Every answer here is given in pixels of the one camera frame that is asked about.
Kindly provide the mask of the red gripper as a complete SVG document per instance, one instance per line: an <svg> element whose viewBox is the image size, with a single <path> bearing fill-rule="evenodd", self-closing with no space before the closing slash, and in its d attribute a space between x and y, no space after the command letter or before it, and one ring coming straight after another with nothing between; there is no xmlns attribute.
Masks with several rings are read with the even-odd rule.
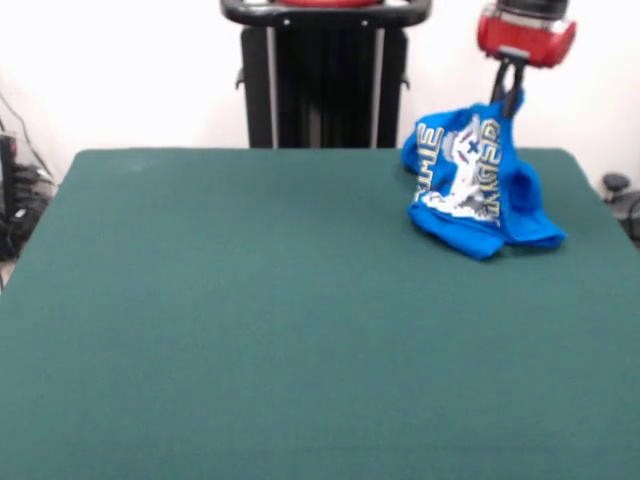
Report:
<svg viewBox="0 0 640 480"><path fill-rule="evenodd" d="M575 37L575 21L543 19L498 7L483 9L477 43L487 56L500 59L491 102L504 101L505 117L513 117L517 111L525 64L535 68L554 68L566 58ZM513 69L513 82L508 90L505 79L510 67Z"/></svg>

